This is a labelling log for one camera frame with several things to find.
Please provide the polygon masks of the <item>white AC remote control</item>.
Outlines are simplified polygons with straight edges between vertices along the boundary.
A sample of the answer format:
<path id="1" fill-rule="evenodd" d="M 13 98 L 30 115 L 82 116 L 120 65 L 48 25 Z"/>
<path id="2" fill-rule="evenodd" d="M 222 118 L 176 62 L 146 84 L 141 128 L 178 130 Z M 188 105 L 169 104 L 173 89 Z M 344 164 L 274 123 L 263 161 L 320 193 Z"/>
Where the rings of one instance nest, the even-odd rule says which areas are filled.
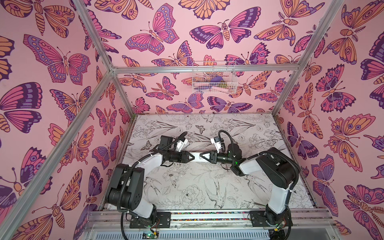
<path id="1" fill-rule="evenodd" d="M 191 153 L 194 159 L 193 162 L 205 162 L 206 160 L 200 157 L 200 153 Z"/>

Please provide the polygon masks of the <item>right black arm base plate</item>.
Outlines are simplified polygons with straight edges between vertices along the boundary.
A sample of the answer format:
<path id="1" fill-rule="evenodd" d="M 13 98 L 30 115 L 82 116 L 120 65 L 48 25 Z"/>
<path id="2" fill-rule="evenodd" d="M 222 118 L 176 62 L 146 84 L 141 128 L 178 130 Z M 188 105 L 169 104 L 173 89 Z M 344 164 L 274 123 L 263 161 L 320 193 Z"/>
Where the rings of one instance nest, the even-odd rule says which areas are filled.
<path id="1" fill-rule="evenodd" d="M 253 227 L 273 229 L 275 232 L 293 226 L 288 211 L 276 214 L 273 211 L 255 210 L 249 212 L 249 220 Z"/>

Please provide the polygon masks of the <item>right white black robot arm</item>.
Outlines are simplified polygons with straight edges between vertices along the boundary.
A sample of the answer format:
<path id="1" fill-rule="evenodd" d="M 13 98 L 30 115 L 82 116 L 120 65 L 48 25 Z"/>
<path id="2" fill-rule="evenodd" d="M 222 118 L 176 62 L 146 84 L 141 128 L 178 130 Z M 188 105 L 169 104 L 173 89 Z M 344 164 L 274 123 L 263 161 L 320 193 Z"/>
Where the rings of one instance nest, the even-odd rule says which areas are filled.
<path id="1" fill-rule="evenodd" d="M 219 131 L 211 139 L 216 149 L 199 154 L 199 160 L 211 164 L 226 164 L 236 176 L 245 177 L 254 172 L 263 172 L 272 182 L 269 202 L 263 217 L 271 227 L 291 227 L 292 213 L 289 207 L 293 189 L 300 176 L 299 166 L 286 154 L 275 147 L 250 157 L 243 157 L 242 150 L 226 131 Z"/>

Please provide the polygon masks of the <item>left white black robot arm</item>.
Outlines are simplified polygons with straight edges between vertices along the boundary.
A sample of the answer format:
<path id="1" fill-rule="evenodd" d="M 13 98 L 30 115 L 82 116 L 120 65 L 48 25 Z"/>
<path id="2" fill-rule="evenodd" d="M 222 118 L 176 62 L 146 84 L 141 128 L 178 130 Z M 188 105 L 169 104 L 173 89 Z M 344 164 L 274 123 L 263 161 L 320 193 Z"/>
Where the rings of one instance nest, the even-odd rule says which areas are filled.
<path id="1" fill-rule="evenodd" d="M 142 221 L 143 225 L 155 224 L 157 207 L 143 199 L 145 178 L 165 162 L 188 163 L 194 159 L 184 151 L 187 134 L 183 132 L 177 138 L 161 136 L 160 143 L 144 157 L 131 165 L 118 164 L 107 187 L 105 202 L 115 206 L 118 212 Z"/>

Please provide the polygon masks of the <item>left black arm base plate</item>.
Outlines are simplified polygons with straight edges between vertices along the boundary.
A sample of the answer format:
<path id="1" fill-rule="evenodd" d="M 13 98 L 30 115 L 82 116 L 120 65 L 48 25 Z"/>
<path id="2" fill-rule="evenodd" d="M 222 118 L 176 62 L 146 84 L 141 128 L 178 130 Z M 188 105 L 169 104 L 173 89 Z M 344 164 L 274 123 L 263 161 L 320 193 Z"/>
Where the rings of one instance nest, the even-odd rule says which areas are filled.
<path id="1" fill-rule="evenodd" d="M 158 212 L 149 218 L 132 217 L 130 229 L 170 228 L 171 212 Z"/>

